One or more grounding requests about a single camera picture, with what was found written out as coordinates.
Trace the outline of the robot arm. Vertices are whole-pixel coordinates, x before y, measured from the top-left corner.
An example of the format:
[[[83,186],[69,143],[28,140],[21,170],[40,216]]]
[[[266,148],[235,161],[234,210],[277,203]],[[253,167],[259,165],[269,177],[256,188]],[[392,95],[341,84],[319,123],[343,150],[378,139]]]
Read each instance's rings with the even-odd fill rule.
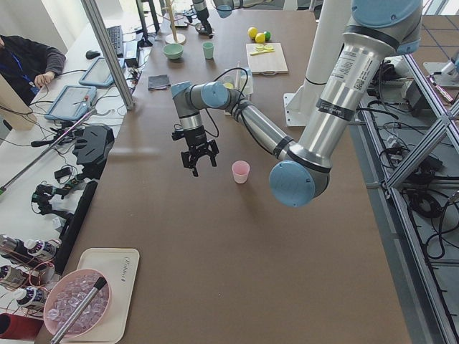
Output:
[[[266,3],[263,0],[214,0],[212,1],[217,13],[221,18],[228,17],[234,10],[245,9],[258,4]],[[209,23],[209,10],[205,0],[193,0],[192,4],[197,13],[197,19],[200,21],[207,34],[212,33],[212,27]]]
[[[184,167],[194,170],[201,157],[216,157],[217,144],[207,138],[200,112],[221,109],[277,158],[269,177],[273,196],[286,206],[306,205],[326,190],[331,155],[381,63],[414,52],[421,23],[421,1],[325,1],[304,83],[285,104],[300,116],[299,140],[220,81],[173,85],[179,126],[171,136],[187,144]]]

